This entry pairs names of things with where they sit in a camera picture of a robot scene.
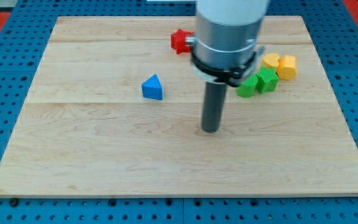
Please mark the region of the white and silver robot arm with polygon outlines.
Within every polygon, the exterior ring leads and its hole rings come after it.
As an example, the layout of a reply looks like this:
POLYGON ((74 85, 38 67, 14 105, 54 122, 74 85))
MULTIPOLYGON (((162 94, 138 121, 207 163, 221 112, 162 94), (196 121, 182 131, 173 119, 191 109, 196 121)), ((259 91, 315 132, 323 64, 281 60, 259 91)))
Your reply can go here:
POLYGON ((237 87, 255 70, 255 49, 269 0, 198 0, 191 64, 210 87, 237 87))

